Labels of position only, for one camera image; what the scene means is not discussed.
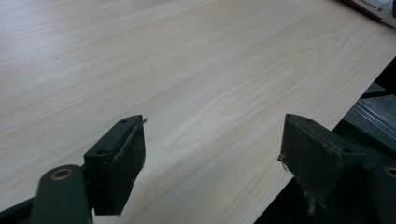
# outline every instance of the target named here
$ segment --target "clamp jaw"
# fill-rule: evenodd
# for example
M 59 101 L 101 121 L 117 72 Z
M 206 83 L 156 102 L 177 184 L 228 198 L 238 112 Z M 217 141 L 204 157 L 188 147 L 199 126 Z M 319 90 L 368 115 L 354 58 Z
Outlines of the clamp jaw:
M 348 125 L 331 132 L 286 115 L 279 160 L 303 190 L 313 223 L 396 223 L 395 152 Z
M 142 116 L 117 122 L 84 155 L 84 165 L 64 165 L 45 173 L 35 198 L 0 213 L 0 223 L 92 223 L 120 215 L 145 157 Z

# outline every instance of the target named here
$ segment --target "bolt hole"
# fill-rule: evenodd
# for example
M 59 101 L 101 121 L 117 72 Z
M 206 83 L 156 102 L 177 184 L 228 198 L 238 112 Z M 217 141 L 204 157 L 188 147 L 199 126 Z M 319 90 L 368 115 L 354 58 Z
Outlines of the bolt hole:
M 105 149 L 99 149 L 96 151 L 96 154 L 99 156 L 105 155 L 107 153 L 107 150 Z
M 72 170 L 70 169 L 61 169 L 61 170 L 57 170 L 55 171 L 50 178 L 52 180 L 63 180 L 66 179 L 67 177 L 69 177 L 72 174 Z
M 396 177 L 396 167 L 387 166 L 385 167 L 385 172 L 390 176 Z
M 349 148 L 344 148 L 343 152 L 345 152 L 345 153 L 353 153 L 352 149 L 349 149 Z

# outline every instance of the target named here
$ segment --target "black machine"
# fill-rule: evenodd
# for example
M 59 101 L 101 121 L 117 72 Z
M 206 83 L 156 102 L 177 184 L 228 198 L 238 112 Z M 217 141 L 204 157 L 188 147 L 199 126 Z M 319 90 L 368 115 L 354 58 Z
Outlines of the black machine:
M 0 213 L 0 223 L 92 223 L 92 209 L 120 215 L 144 165 L 145 121 L 119 121 L 85 153 L 84 165 L 44 174 L 35 198 Z M 346 122 L 331 132 L 286 115 L 279 160 L 294 178 L 256 223 L 396 223 L 395 159 Z

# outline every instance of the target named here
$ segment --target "wood grain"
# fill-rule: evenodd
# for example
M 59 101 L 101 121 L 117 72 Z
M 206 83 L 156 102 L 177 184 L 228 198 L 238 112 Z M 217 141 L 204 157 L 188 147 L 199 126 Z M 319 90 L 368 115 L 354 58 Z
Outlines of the wood grain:
M 251 223 L 291 177 L 285 114 L 333 128 L 395 55 L 331 0 L 2 1 L 0 209 L 143 114 L 145 168 L 95 222 Z

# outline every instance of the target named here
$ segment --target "light wood grain surface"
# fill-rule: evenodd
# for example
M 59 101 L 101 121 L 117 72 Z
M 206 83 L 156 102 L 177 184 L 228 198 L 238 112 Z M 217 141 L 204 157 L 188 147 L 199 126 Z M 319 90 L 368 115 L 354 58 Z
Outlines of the light wood grain surface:
M 332 0 L 1 1 L 0 210 L 142 114 L 146 165 L 96 223 L 251 223 L 291 178 L 285 114 L 333 128 L 395 55 Z

